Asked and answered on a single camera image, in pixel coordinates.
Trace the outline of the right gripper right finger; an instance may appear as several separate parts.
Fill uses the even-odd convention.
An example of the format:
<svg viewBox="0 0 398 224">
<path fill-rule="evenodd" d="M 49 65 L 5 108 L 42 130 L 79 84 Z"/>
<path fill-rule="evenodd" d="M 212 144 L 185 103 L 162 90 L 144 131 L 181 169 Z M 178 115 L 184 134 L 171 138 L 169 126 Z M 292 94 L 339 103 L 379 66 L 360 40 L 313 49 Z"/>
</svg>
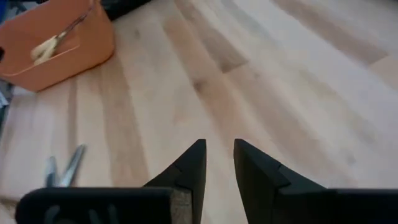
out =
<svg viewBox="0 0 398 224">
<path fill-rule="evenodd" d="M 396 189 L 326 188 L 243 139 L 233 152 L 249 223 L 397 223 Z"/>
</svg>

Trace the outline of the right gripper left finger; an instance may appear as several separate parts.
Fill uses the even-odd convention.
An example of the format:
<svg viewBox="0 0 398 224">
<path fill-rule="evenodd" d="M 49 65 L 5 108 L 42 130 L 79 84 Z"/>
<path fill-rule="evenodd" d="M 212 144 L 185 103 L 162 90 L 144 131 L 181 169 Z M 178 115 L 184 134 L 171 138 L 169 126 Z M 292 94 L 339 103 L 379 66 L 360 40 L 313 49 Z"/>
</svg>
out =
<svg viewBox="0 0 398 224">
<path fill-rule="evenodd" d="M 50 187 L 17 204 L 18 224 L 200 223 L 206 141 L 198 139 L 142 187 Z"/>
</svg>

